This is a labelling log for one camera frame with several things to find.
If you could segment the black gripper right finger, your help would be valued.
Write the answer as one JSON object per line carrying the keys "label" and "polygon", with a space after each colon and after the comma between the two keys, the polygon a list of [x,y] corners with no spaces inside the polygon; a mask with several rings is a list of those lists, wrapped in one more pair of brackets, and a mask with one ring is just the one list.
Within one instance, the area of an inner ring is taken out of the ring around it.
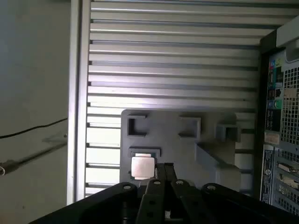
{"label": "black gripper right finger", "polygon": [[165,164],[178,201],[175,214],[186,224],[297,224],[298,216],[216,183],[200,189],[178,179],[172,163]]}

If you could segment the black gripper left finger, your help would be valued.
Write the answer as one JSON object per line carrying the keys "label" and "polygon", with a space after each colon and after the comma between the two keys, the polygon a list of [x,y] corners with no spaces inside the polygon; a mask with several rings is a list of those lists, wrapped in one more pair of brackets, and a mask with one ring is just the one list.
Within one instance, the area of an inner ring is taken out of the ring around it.
{"label": "black gripper left finger", "polygon": [[54,211],[35,224],[161,224],[164,222],[165,165],[147,185],[121,182]]}

